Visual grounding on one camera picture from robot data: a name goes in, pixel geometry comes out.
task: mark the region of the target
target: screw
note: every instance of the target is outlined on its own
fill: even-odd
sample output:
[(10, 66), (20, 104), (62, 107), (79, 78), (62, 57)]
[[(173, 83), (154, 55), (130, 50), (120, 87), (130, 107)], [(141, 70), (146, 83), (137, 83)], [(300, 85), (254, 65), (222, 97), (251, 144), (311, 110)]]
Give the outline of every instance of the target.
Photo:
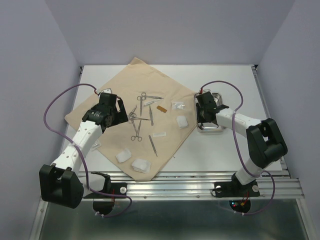
[(120, 187), (120, 193), (125, 194), (126, 192), (127, 189), (124, 186)]
[(259, 187), (257, 185), (253, 185), (252, 191), (254, 191), (255, 193), (259, 192)]

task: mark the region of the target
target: silver tray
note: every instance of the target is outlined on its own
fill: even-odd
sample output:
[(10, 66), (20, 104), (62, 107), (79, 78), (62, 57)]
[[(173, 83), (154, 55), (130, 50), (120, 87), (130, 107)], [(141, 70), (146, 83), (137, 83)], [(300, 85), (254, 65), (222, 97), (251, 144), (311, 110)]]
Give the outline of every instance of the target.
[[(218, 126), (215, 125), (214, 123), (211, 122), (206, 122), (206, 123), (198, 123), (198, 112), (197, 112), (197, 107), (196, 104), (198, 103), (197, 100), (197, 96), (199, 96), (199, 92), (196, 92), (194, 94), (194, 107), (195, 107), (195, 114), (196, 114), (196, 129), (200, 132), (200, 133), (219, 133), (222, 132), (225, 127), (224, 126)], [(214, 101), (216, 103), (217, 106), (220, 106), (223, 104), (222, 102), (222, 97), (221, 94), (218, 92), (212, 92), (212, 96), (214, 98)]]

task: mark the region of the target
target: tan fabric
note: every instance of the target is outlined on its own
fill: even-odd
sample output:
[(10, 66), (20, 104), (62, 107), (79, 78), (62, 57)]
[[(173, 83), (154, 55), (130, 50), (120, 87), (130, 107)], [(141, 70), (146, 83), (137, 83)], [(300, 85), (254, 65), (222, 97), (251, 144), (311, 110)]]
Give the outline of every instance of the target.
[[(127, 122), (107, 128), (100, 137), (102, 144), (98, 150), (123, 172), (136, 181), (151, 180), (171, 159), (181, 144), (196, 126), (194, 107), (194, 92), (180, 83), (174, 81), (167, 75), (149, 66), (138, 58), (134, 58), (129, 65), (120, 71), (115, 77), (103, 85), (99, 90), (111, 88), (114, 94), (123, 99), (127, 114), (137, 105), (135, 113), (140, 117), (140, 101), (137, 96), (146, 92), (150, 96), (163, 97), (151, 105), (154, 126), (150, 121), (142, 121), (140, 136), (142, 141), (132, 141), (131, 136), (135, 135), (132, 124)], [(65, 120), (74, 128), (78, 129), (83, 115), (88, 109), (98, 102), (96, 95), (90, 96), (75, 110), (65, 116)], [(184, 110), (172, 110), (172, 102), (184, 102)], [(166, 113), (157, 109), (162, 106), (167, 109)], [(186, 116), (188, 127), (179, 129), (176, 121), (177, 116)], [(142, 118), (149, 119), (149, 107), (142, 109)], [(153, 133), (166, 132), (166, 136), (153, 137)], [(155, 145), (156, 157), (148, 135), (151, 135)], [(118, 163), (116, 155), (128, 148), (132, 157), (124, 163)], [(145, 159), (151, 162), (149, 173), (134, 171), (131, 164), (135, 159)]]

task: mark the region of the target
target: white wall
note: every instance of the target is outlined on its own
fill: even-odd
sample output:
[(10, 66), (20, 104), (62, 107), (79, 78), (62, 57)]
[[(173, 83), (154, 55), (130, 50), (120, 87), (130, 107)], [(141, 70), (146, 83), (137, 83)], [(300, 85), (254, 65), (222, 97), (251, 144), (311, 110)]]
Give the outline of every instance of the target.
[(300, 179), (320, 234), (320, 1), (296, 0), (266, 51), (258, 76), (271, 117), (288, 145), (290, 173)]
[(46, 0), (84, 64), (257, 64), (294, 0)]
[[(39, 169), (61, 139), (42, 121), (48, 103), (79, 80), (79, 66), (43, 0), (5, 0), (0, 7), (0, 239), (28, 239), (40, 199)], [(73, 94), (49, 122), (64, 130)]]

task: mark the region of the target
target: white table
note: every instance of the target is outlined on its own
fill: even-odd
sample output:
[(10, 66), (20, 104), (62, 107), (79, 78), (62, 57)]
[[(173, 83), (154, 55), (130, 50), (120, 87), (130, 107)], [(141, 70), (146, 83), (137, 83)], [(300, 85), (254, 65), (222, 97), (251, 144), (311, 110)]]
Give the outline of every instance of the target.
[[(86, 65), (80, 83), (92, 84), (98, 88), (124, 67), (125, 65)], [(152, 67), (195, 92), (198, 92), (203, 84), (210, 81), (230, 82), (236, 85), (243, 94), (244, 104), (239, 113), (256, 119), (264, 120), (267, 118), (250, 65), (152, 65)], [(232, 109), (240, 104), (239, 94), (229, 85), (214, 83), (207, 86), (206, 89), (219, 92), (222, 95), (223, 103)], [(90, 87), (80, 87), (73, 108), (91, 94)], [(75, 133), (76, 131), (68, 126), (67, 135), (73, 137)], [(242, 157), (246, 160), (249, 158), (247, 139), (239, 134), (237, 136)], [(121, 172), (98, 150), (89, 152), (86, 162), (89, 171)], [(236, 172), (240, 168), (241, 163), (230, 129), (225, 129), (222, 133), (215, 135), (199, 133), (195, 129), (161, 172)], [(267, 169), (281, 171), (280, 161), (274, 162)]]

